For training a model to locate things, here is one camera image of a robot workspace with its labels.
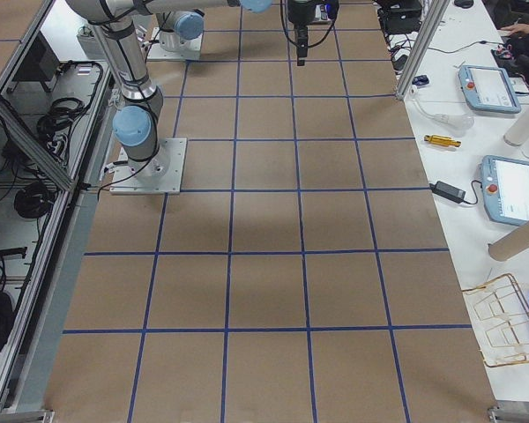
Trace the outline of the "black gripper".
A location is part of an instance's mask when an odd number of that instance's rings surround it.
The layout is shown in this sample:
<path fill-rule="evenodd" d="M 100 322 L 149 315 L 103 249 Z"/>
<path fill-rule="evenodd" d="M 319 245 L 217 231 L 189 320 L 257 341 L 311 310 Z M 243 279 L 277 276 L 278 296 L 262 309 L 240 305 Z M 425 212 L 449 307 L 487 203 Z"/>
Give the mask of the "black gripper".
<path fill-rule="evenodd" d="M 293 25 L 295 33 L 299 34 L 303 30 L 307 31 L 308 26 L 312 23 L 316 16 L 316 7 L 323 5 L 327 13 L 328 19 L 331 21 L 329 29 L 324 36 L 317 42 L 321 44 L 332 31 L 334 24 L 339 14 L 339 1 L 287 1 L 287 20 Z M 296 65 L 298 67 L 304 66 L 308 57 L 308 45 L 306 43 L 298 43 L 296 46 Z"/>

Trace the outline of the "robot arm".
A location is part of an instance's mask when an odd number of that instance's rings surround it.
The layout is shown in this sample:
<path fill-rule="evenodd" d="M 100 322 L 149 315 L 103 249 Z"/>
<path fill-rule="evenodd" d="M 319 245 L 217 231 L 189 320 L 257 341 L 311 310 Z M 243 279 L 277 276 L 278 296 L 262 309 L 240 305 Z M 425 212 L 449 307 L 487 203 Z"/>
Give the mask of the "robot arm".
<path fill-rule="evenodd" d="M 260 13 L 270 1 L 69 1 L 68 5 L 96 31 L 96 37 L 118 77 L 125 106 L 115 114 L 114 134 L 127 154 L 133 176 L 160 176 L 169 158 L 161 151 L 158 120 L 163 103 L 161 89 L 151 80 L 146 57 L 132 20 L 134 15 L 160 15 L 160 29 L 184 40 L 204 31 L 199 10 L 242 7 Z"/>
<path fill-rule="evenodd" d="M 204 13 L 200 11 L 171 11 L 156 14 L 159 43 L 168 52 L 182 49 L 204 31 Z"/>

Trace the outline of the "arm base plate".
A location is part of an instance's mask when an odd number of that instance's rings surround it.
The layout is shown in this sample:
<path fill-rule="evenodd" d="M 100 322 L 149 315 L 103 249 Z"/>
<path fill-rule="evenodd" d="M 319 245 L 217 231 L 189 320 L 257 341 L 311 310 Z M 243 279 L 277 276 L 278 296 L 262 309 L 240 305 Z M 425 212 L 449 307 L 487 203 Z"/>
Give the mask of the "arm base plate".
<path fill-rule="evenodd" d="M 152 32 L 153 43 L 147 54 L 148 61 L 197 61 L 201 54 L 203 35 L 184 40 L 176 33 L 160 32 L 156 26 Z"/>
<path fill-rule="evenodd" d="M 142 166 L 138 162 L 128 163 L 125 150 L 121 147 L 119 160 L 125 164 L 116 167 L 109 191 L 114 195 L 177 195 L 181 191 L 183 168 L 187 150 L 186 138 L 165 137 L 159 139 L 159 152 L 150 163 L 135 174 Z"/>

